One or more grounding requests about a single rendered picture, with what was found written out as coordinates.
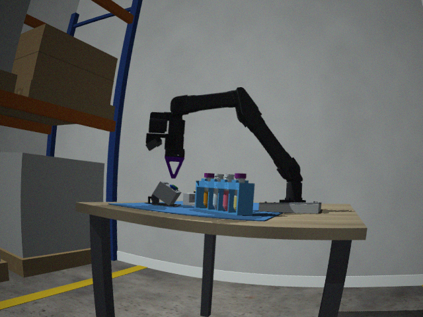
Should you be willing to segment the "grey key panel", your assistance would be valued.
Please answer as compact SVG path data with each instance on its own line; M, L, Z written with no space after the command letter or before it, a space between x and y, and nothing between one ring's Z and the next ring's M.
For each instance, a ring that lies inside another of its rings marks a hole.
M175 185L170 185L168 182L159 182L153 194L148 196L148 203L150 203L151 199L152 203L150 204L159 205L159 200L161 200L164 203L160 203L162 204L160 206L178 207L181 204L174 203L182 192L177 189Z

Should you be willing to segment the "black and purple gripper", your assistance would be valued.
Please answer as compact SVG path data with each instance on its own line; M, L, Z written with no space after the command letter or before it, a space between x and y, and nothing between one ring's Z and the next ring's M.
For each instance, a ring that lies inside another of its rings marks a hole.
M183 134L176 134L176 141L175 141L175 149L171 149L171 148L165 148L165 160L171 175L171 178L176 178L178 171L180 170L180 167L184 161L184 135ZM172 170L171 170L171 166L170 166L170 161L173 162L179 162L178 167L176 169L175 174L173 174Z

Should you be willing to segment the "white rectangular console with lamps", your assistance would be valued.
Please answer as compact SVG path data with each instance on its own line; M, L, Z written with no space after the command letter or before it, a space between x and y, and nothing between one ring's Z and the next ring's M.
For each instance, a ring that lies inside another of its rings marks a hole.
M183 193L183 205L195 206L195 194Z

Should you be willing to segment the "blue work mat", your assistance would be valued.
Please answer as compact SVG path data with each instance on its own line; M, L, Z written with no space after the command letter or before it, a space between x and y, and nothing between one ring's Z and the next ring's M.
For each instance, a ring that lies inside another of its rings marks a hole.
M133 205L132 205L133 204ZM194 209L191 207L186 207L180 205L178 207L163 207L160 205L152 205L150 203L109 203L109 205L117 205L121 207L129 207L134 209L142 209L147 211L156 211L162 213L172 213L177 215L188 215L188 216L195 216L195 217L208 217L208 218L216 218L216 219L233 219L233 220L243 220L243 221L267 221L277 215L282 214L283 212L263 212L254 209L252 211L252 215L229 215L224 213L216 213L212 211L204 211L200 209ZM167 208L168 207L168 208ZM170 209L169 209L170 208ZM173 210L172 210L173 209ZM178 212L177 212L178 211ZM263 212L263 213L261 213ZM259 214L260 213L260 214ZM274 213L274 214L273 214Z

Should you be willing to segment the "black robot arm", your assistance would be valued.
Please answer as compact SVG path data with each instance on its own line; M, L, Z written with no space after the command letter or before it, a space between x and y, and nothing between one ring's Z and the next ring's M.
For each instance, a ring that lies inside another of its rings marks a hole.
M238 98L239 97L239 98ZM165 148L174 148L176 134L184 134L185 120L182 115L201 110L216 108L236 109L237 119L256 136L262 146L271 156L277 171L287 182L286 197L280 199L284 203L304 203L302 200L303 178L297 161L286 152L266 125L258 106L243 87L236 90L203 95L176 96L171 100L171 112L152 112L149 119L149 133L146 135L146 147L152 150L162 145L161 138L165 138ZM177 118L179 119L177 119ZM158 134L167 131L172 134ZM301 200L299 200L301 199Z

